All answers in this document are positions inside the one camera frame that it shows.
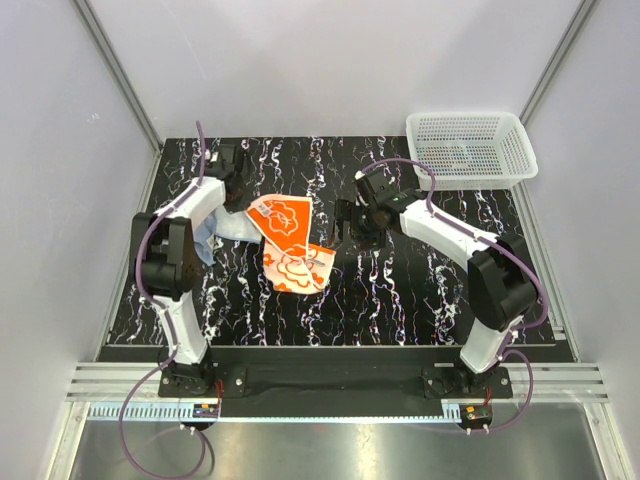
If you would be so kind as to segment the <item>orange and white towel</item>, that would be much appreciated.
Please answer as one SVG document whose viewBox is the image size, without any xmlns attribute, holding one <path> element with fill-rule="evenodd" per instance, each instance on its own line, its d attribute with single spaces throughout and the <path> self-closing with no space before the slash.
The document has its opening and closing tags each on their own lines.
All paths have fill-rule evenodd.
<svg viewBox="0 0 640 480">
<path fill-rule="evenodd" d="M 264 239 L 264 273 L 275 291 L 314 295 L 325 289 L 336 252 L 309 242 L 309 197 L 263 195 L 250 204 L 246 215 Z"/>
</svg>

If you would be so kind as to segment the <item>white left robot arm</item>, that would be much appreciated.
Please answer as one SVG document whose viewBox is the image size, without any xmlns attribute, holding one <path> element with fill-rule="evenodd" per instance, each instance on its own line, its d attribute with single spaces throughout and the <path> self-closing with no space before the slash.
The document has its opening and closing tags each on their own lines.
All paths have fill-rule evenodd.
<svg viewBox="0 0 640 480">
<path fill-rule="evenodd" d="M 199 263 L 194 230 L 216 208 L 241 198 L 245 164 L 239 146 L 222 144 L 175 199 L 132 219 L 129 275 L 167 339 L 168 359 L 162 369 L 196 396 L 214 388 L 216 372 L 193 302 Z"/>
</svg>

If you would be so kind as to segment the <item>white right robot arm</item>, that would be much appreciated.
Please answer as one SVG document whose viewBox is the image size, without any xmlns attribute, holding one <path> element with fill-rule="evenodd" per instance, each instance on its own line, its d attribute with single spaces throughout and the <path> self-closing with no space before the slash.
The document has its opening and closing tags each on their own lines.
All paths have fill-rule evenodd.
<svg viewBox="0 0 640 480">
<path fill-rule="evenodd" d="M 543 298 L 525 240 L 479 230 L 437 208 L 431 192 L 400 189 L 377 170 L 357 172 L 354 185 L 355 199 L 334 204 L 332 246 L 349 236 L 360 250 L 379 249 L 395 231 L 465 269 L 474 321 L 458 360 L 440 381 L 446 394 L 480 394 L 517 328 Z"/>
</svg>

